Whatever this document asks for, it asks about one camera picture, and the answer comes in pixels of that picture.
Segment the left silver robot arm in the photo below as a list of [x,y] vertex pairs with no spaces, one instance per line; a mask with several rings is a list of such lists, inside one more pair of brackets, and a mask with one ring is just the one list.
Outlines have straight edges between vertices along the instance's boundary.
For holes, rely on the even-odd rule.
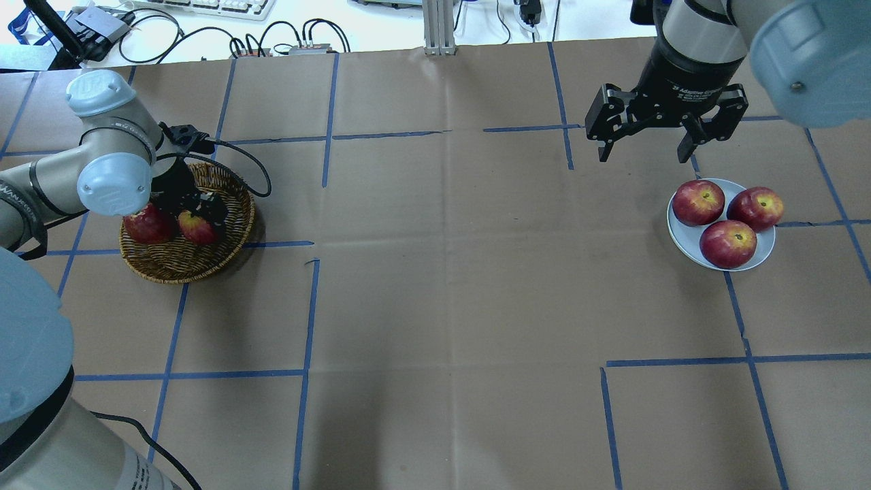
[[3,489],[176,489],[72,397],[73,331],[55,291],[30,266],[48,227],[90,211],[132,215],[150,199],[198,195],[180,148],[111,69],[78,75],[65,99],[83,123],[75,148],[2,171]]

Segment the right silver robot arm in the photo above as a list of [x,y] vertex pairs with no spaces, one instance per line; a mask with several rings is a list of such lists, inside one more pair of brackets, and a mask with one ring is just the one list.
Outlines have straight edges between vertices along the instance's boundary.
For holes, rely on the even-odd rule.
[[744,60],[794,125],[869,119],[868,1],[635,1],[629,18],[657,36],[636,86],[604,84],[591,103],[584,126],[601,162],[648,128],[684,128],[680,162],[730,139],[749,108],[732,82]]

